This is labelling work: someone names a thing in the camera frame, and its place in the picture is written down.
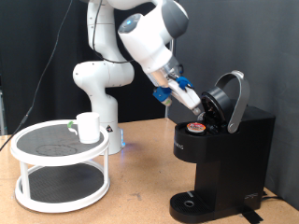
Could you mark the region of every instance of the drip tray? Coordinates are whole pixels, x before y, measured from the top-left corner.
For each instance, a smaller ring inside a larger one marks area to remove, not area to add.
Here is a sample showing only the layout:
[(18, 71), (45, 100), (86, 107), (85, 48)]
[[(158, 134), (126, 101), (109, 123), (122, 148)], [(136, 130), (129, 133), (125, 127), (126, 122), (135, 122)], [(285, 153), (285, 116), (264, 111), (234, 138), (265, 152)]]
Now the drip tray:
[(213, 211), (194, 191), (173, 196), (170, 200), (170, 215), (185, 223), (200, 223), (214, 219)]
[(34, 201), (68, 203), (98, 191), (104, 184), (104, 176), (94, 166), (79, 163), (40, 168), (29, 174), (29, 184)]

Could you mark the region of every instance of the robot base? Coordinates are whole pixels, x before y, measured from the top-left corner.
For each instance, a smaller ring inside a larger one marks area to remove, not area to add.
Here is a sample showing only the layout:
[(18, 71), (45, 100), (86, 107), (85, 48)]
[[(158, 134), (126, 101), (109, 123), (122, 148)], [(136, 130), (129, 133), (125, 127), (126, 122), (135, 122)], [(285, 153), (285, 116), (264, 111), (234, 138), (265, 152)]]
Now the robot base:
[(101, 126), (108, 131), (109, 135), (109, 155), (116, 154), (124, 148), (123, 138), (122, 138), (122, 129), (119, 128), (117, 122), (102, 123)]

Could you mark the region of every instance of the wooden table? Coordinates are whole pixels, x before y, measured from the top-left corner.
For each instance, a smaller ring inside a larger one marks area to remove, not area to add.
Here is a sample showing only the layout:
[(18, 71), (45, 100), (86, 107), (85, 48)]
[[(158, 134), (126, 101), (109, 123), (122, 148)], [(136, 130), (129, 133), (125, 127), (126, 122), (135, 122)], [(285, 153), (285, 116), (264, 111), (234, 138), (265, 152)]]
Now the wooden table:
[[(173, 154), (175, 123), (154, 119), (120, 124), (126, 147), (109, 156), (110, 189), (99, 202), (70, 213), (28, 211), (15, 200), (20, 164), (10, 154), (10, 144), (0, 153), (0, 223), (178, 223), (169, 215), (169, 200), (194, 187), (195, 164)], [(7, 136), (1, 137), (1, 145)], [(103, 157), (94, 159), (103, 164)], [(263, 224), (298, 224), (299, 213), (289, 204), (267, 200), (257, 213)], [(215, 224), (249, 224), (241, 215), (211, 221)]]

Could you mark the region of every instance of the coffee machine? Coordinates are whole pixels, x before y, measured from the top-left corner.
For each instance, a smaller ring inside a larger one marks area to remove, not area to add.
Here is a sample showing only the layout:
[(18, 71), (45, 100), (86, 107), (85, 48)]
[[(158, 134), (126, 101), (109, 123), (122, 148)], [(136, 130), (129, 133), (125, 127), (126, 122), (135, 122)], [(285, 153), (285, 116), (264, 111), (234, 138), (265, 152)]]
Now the coffee machine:
[[(239, 83), (236, 101), (223, 91), (233, 78)], [(236, 214), (262, 220), (254, 210), (261, 207), (275, 116), (248, 105), (249, 93), (241, 72), (225, 74), (202, 94), (206, 112), (196, 123), (205, 133), (190, 132), (191, 122), (176, 126), (175, 156), (197, 164), (194, 189), (170, 200), (177, 221), (202, 223)]]

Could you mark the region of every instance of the rack leg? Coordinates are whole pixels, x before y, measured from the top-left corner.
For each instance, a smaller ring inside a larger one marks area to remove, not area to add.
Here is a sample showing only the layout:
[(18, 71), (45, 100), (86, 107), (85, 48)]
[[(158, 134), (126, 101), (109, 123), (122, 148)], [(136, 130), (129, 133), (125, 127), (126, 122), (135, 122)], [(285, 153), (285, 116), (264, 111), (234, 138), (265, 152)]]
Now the rack leg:
[(29, 187), (29, 178), (28, 178), (28, 165), (20, 161), (21, 168), (21, 185), (23, 195), (30, 199), (30, 187)]
[(109, 176), (108, 176), (108, 151), (109, 148), (107, 150), (105, 150), (104, 152), (104, 183), (107, 183), (109, 180)]

